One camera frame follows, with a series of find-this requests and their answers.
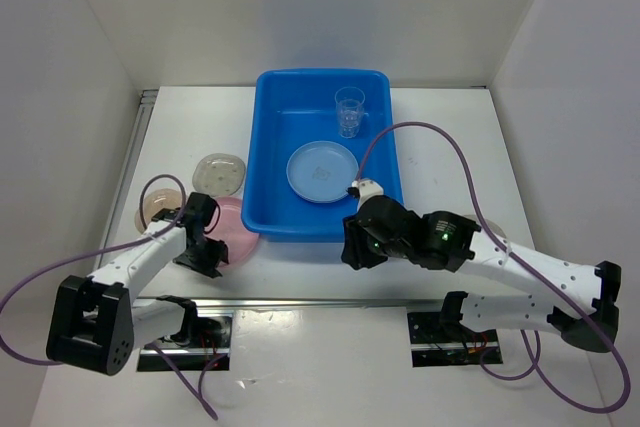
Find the pink round plate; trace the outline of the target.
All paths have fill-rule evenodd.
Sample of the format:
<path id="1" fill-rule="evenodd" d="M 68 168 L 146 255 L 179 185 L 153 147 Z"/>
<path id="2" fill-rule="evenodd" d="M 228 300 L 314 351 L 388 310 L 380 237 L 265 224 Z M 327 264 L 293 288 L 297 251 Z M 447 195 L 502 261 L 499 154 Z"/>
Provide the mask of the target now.
<path id="1" fill-rule="evenodd" d="M 210 225 L 205 229 L 209 239 L 223 241 L 228 248 L 226 266 L 238 265 L 249 258 L 255 250 L 259 235 L 244 226 L 242 200 L 236 197 L 215 198 L 219 209 L 214 214 Z"/>

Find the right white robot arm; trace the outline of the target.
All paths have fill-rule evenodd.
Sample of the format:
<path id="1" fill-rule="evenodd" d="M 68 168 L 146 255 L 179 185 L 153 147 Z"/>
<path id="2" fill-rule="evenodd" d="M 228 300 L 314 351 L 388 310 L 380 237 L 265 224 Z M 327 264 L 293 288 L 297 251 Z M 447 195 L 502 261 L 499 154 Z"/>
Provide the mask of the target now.
<path id="1" fill-rule="evenodd" d="M 432 271 L 482 277 L 515 296 L 446 294 L 439 329 L 450 340 L 491 329 L 555 333 L 572 347 L 610 351 L 619 325 L 615 304 L 621 269 L 603 261 L 579 265 L 491 237 L 475 221 L 447 211 L 418 215 L 374 196 L 343 220 L 343 263 L 355 270 L 391 258 Z"/>

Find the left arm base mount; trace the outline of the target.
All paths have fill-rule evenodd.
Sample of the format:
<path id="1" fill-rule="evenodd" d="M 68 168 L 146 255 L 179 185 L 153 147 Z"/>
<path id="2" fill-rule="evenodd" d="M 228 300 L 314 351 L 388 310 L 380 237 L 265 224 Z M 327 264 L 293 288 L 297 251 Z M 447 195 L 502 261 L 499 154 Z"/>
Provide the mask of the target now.
<path id="1" fill-rule="evenodd" d="M 201 309 L 200 324 L 188 343 L 169 337 L 159 339 L 159 349 L 183 372 L 200 372 L 211 361 L 211 371 L 228 371 L 234 314 L 227 310 Z"/>

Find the light blue round plate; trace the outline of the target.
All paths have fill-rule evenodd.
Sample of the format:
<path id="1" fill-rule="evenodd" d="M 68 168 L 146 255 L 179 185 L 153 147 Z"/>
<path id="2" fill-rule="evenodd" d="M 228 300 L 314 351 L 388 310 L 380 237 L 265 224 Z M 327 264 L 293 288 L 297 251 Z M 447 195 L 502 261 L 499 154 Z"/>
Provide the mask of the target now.
<path id="1" fill-rule="evenodd" d="M 347 196 L 359 170 L 354 154 L 341 144 L 314 141 L 289 158 L 286 177 L 291 189 L 313 203 L 333 203 Z"/>

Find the grey textured glass plate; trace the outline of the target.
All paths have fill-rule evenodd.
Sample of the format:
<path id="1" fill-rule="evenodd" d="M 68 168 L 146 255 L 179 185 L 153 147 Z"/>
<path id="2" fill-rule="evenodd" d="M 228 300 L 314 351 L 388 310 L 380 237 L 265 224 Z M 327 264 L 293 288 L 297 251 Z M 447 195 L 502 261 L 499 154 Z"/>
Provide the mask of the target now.
<path id="1" fill-rule="evenodd" d="M 246 174 L 245 162 L 238 156 L 210 154 L 199 161 L 192 176 L 196 192 L 210 197 L 232 196 L 240 190 Z"/>

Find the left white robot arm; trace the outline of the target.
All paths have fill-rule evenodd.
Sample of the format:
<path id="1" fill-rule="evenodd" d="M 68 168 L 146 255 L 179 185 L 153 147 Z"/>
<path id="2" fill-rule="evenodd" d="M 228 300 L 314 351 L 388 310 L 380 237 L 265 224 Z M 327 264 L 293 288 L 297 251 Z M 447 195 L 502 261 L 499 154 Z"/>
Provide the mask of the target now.
<path id="1" fill-rule="evenodd" d="M 49 360 L 113 376 L 133 351 L 166 338 L 180 347 L 208 334 L 212 321 L 194 301 L 161 295 L 137 301 L 145 287 L 174 263 L 219 277 L 227 245 L 206 236 L 220 216 L 210 196 L 192 193 L 183 210 L 158 212 L 133 247 L 87 277 L 71 275 L 58 287 L 46 344 Z"/>

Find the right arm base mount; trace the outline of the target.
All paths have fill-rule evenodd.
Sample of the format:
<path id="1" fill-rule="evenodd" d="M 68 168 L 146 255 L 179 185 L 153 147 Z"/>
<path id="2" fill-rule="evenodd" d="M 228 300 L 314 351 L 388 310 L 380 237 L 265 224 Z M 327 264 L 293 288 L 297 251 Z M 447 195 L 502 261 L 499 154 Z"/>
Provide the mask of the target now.
<path id="1" fill-rule="evenodd" d="M 497 332 L 481 333 L 447 330 L 439 323 L 437 312 L 407 313 L 412 366 L 448 367 L 502 364 Z"/>

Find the clear plastic cup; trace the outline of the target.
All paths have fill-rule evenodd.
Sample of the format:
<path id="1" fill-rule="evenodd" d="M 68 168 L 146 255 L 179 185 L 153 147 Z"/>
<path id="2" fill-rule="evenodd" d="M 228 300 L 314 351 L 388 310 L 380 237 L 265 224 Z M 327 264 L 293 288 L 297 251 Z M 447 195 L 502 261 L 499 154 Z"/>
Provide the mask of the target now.
<path id="1" fill-rule="evenodd" d="M 365 93 L 357 87 L 338 89 L 334 96 L 339 135 L 346 139 L 357 136 L 364 116 Z"/>

